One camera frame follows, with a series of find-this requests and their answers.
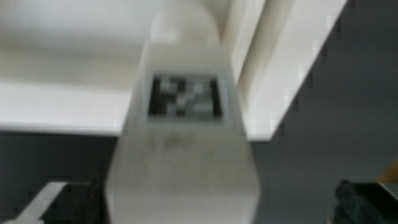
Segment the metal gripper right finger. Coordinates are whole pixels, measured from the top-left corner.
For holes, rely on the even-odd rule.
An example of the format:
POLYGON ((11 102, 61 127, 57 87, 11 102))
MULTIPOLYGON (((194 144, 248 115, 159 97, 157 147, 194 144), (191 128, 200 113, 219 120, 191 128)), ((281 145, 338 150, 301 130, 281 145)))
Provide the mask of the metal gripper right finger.
POLYGON ((335 224, 398 224, 398 183, 340 182, 335 224))

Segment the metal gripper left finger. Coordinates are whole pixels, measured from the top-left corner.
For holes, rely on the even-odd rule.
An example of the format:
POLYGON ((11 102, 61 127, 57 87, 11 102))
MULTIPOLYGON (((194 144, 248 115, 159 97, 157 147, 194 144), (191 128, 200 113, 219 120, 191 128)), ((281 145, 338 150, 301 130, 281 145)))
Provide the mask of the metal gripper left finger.
POLYGON ((111 224, 98 181, 49 182, 8 224, 111 224))

